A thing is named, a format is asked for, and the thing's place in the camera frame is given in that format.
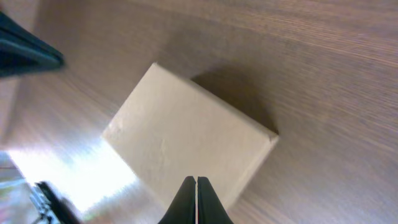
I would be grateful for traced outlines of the cardboard box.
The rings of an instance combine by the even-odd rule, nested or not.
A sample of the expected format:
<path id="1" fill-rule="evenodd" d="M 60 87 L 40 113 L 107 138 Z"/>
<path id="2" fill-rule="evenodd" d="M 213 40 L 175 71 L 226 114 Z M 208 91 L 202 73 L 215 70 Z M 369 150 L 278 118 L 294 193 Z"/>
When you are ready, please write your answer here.
<path id="1" fill-rule="evenodd" d="M 153 63 L 103 132 L 159 202 L 206 177 L 232 207 L 279 137 L 195 82 Z"/>

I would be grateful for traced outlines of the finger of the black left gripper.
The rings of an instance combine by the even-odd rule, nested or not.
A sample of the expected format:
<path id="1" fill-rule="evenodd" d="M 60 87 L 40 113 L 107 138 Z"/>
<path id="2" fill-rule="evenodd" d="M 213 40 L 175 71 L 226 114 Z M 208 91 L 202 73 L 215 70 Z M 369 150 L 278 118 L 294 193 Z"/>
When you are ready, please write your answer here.
<path id="1" fill-rule="evenodd" d="M 1 77 L 57 70 L 63 55 L 1 13 Z"/>

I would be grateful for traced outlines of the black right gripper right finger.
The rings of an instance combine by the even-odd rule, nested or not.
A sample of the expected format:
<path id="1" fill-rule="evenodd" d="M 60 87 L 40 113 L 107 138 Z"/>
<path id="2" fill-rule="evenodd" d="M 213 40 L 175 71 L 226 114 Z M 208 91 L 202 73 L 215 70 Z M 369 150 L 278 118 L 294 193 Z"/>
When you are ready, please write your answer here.
<path id="1" fill-rule="evenodd" d="M 198 177 L 198 223 L 233 224 L 207 177 Z"/>

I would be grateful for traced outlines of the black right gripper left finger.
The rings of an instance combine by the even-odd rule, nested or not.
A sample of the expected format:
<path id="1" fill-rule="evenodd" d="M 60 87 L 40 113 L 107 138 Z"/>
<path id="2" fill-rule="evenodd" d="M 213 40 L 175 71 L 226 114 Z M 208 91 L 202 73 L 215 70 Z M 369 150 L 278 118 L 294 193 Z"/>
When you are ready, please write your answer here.
<path id="1" fill-rule="evenodd" d="M 195 224 L 195 186 L 193 176 L 184 179 L 159 224 Z"/>

